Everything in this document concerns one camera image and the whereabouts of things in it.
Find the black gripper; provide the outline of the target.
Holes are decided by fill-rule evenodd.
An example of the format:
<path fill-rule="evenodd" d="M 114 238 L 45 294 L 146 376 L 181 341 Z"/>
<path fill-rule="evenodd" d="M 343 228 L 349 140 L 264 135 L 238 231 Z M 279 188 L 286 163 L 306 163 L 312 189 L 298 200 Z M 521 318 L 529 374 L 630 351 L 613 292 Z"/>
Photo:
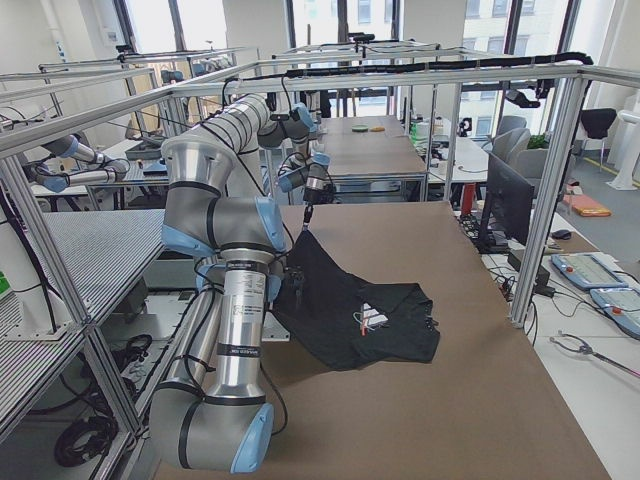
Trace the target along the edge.
<path fill-rule="evenodd" d="M 303 201 L 304 210 L 302 230 L 307 231 L 312 219 L 312 205 L 331 204 L 334 201 L 334 187 L 327 179 L 309 177 L 306 180 Z"/>
<path fill-rule="evenodd" d="M 305 286 L 304 271 L 297 267 L 288 267 L 285 270 L 285 286 L 296 300 L 301 300 Z"/>

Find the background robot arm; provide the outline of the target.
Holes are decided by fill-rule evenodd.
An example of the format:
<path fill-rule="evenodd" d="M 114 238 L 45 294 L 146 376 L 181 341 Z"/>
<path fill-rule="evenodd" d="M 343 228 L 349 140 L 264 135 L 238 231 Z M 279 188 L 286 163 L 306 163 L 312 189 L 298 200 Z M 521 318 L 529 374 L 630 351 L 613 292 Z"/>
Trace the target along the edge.
<path fill-rule="evenodd" d="M 81 143 L 74 135 L 66 135 L 42 147 L 49 156 L 37 161 L 28 161 L 23 171 L 30 181 L 47 190 L 60 193 L 78 185 L 103 185 L 122 181 L 130 169 L 127 159 L 112 158 L 99 150 Z M 76 162 L 72 169 L 52 171 L 46 162 L 53 158 L 71 158 Z"/>

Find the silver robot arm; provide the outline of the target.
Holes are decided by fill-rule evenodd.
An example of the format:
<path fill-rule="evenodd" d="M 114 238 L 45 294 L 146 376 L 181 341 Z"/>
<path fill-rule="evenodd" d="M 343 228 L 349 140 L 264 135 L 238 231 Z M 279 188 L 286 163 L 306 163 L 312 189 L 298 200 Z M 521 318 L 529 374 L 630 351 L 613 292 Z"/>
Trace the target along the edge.
<path fill-rule="evenodd" d="M 174 466 L 250 473 L 265 457 L 274 409 L 258 382 L 261 340 L 279 289 L 271 265 L 286 235 L 248 156 L 285 139 L 306 141 L 312 128 L 303 104 L 279 115 L 249 94 L 163 143 L 162 242 L 206 264 L 190 327 L 149 412 L 153 444 Z"/>
<path fill-rule="evenodd" d="M 258 132 L 258 144 L 267 150 L 290 140 L 292 152 L 283 155 L 276 173 L 283 193 L 303 187 L 305 205 L 302 230 L 309 228 L 314 207 L 334 200 L 335 187 L 329 173 L 330 156 L 317 146 L 318 125 L 304 103 L 290 106 L 287 113 L 270 115 L 268 124 Z"/>

